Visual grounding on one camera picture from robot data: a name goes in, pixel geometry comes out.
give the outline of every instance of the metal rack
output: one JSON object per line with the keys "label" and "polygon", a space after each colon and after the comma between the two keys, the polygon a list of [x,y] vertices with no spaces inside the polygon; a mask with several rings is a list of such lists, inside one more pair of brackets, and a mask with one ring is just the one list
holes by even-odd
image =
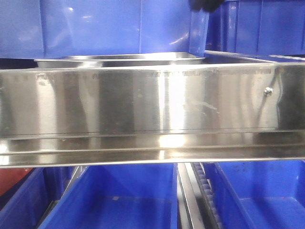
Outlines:
{"label": "metal rack", "polygon": [[206,54],[200,65],[1,70],[0,167],[304,158],[305,64]]}

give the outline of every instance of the metal frame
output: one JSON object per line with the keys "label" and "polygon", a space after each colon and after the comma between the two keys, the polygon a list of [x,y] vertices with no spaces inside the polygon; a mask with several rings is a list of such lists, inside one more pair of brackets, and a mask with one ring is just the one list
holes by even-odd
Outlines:
{"label": "metal frame", "polygon": [[305,158],[304,84],[274,61],[2,70],[0,167]]}

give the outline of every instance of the blue storage container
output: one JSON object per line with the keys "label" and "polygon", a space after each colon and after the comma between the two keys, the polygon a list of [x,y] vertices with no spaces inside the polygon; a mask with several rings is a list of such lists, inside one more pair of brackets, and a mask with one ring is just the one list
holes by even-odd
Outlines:
{"label": "blue storage container", "polygon": [[205,164],[225,229],[304,229],[305,162]]}
{"label": "blue storage container", "polygon": [[41,0],[46,57],[150,52],[203,56],[208,13],[189,0]]}
{"label": "blue storage container", "polygon": [[43,57],[40,0],[2,0],[0,9],[0,58]]}
{"label": "blue storage container", "polygon": [[91,166],[39,229],[176,229],[175,164]]}
{"label": "blue storage container", "polygon": [[1,229],[34,229],[52,200],[63,194],[71,167],[36,168],[0,210]]}
{"label": "blue storage container", "polygon": [[227,0],[210,14],[207,50],[304,54],[304,0]]}

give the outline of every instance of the bolt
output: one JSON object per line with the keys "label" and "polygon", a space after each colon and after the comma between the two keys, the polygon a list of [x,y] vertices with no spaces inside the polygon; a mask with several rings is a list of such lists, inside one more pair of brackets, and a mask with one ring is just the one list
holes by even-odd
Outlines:
{"label": "bolt", "polygon": [[273,89],[271,87],[266,87],[264,90],[264,96],[272,95]]}

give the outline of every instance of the stainless steel tray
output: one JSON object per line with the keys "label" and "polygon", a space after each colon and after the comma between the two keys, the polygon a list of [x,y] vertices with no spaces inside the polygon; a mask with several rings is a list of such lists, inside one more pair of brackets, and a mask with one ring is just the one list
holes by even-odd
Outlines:
{"label": "stainless steel tray", "polygon": [[0,71],[0,167],[305,158],[305,64]]}
{"label": "stainless steel tray", "polygon": [[103,62],[94,60],[36,59],[39,68],[100,68]]}
{"label": "stainless steel tray", "polygon": [[103,60],[162,60],[162,61],[174,61],[180,59],[188,60],[202,60],[202,57],[197,57],[188,52],[155,52],[155,53],[142,53],[142,54],[123,54],[123,55],[91,55],[91,56],[68,56],[67,59],[74,60],[92,60],[92,59],[103,59]]}
{"label": "stainless steel tray", "polygon": [[162,52],[150,54],[71,56],[69,59],[37,59],[40,68],[87,68],[87,67],[124,67],[176,64],[201,64],[202,57],[187,52]]}

